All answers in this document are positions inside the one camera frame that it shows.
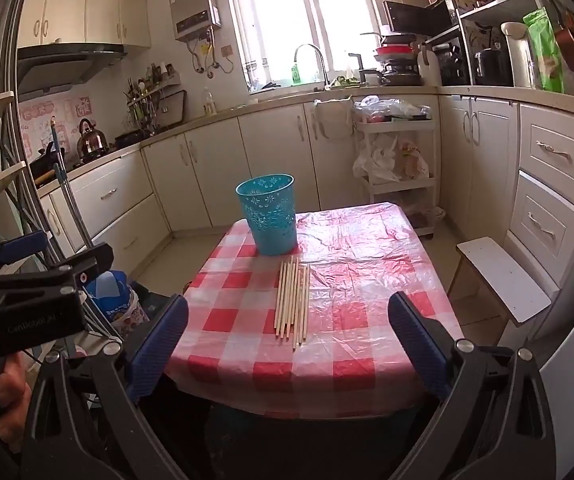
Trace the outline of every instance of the water heater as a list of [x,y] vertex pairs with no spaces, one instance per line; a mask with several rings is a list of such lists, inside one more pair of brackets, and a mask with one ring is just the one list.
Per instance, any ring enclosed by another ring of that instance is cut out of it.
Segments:
[[169,0],[176,40],[188,42],[201,37],[209,27],[220,28],[216,0]]

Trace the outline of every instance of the red checkered tablecloth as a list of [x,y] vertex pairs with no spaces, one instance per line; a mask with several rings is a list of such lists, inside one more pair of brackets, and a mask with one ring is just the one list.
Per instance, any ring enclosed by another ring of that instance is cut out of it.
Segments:
[[387,319],[404,290],[462,338],[440,280],[404,213],[376,204],[297,215],[311,264],[307,341],[276,339],[278,271],[245,220],[233,225],[187,290],[189,325],[167,365],[178,388],[261,415],[330,419],[407,408],[423,392]]

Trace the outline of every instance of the green bag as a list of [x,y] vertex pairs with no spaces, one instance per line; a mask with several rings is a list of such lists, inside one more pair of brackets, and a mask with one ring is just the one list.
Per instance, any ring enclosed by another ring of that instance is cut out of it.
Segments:
[[564,93],[563,56],[545,9],[534,10],[522,21],[529,28],[531,44],[538,58],[543,90]]

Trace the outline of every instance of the human hand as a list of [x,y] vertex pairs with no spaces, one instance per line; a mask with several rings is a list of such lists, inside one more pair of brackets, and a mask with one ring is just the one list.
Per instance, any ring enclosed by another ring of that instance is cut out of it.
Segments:
[[0,407],[6,408],[0,417],[0,440],[9,444],[12,452],[19,452],[29,410],[32,390],[25,380],[20,352],[7,356],[0,374]]

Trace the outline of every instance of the green bottle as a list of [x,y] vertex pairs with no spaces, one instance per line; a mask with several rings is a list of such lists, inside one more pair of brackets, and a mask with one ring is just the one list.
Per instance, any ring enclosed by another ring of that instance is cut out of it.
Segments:
[[300,70],[298,70],[298,64],[294,63],[291,67],[291,79],[293,80],[294,85],[299,85],[302,83],[302,79],[300,79]]

